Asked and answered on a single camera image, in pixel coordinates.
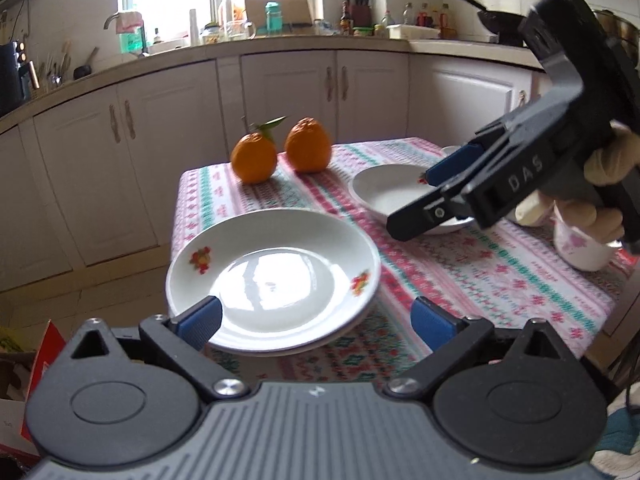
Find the right hand beige glove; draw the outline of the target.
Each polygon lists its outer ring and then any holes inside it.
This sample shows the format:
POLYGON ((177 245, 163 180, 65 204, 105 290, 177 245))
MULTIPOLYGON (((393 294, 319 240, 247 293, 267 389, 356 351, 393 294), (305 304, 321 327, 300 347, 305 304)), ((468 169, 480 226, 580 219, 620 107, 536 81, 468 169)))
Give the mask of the right hand beige glove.
MULTIPOLYGON (((620 182, 639 167, 639 137, 622 124, 612 123, 616 140, 607 148, 594 151, 585 163, 584 177, 594 185, 620 182)), ((597 207, 585 200, 559 200, 540 191, 526 197, 514 211, 520 226, 533 226, 554 205, 568 226, 578 229, 600 244, 619 240, 624 234, 623 213, 619 209, 597 207)))

